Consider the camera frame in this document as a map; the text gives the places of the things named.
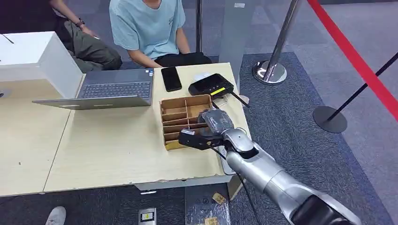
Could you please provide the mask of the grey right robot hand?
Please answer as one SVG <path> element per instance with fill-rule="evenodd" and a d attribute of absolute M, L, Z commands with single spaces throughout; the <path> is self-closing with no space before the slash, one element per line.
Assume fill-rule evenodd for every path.
<path fill-rule="evenodd" d="M 204 122 L 215 135 L 220 135 L 228 129 L 233 129 L 234 124 L 229 115 L 221 109 L 206 109 L 199 113 L 198 122 Z"/>

